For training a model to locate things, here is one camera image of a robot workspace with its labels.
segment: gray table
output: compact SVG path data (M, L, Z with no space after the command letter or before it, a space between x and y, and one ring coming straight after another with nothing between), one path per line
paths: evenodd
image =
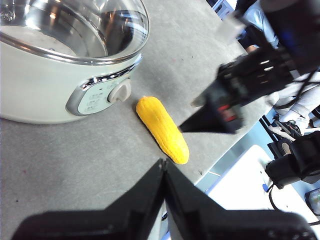
M144 0L151 33L132 77L132 96L86 119L58 125L1 120L1 239L27 216L48 210L103 209L165 154L137 118L142 96L158 97L177 124L217 67L244 50L216 39L221 23L205 0ZM264 99L244 107L236 135L186 133L194 183L270 109Z

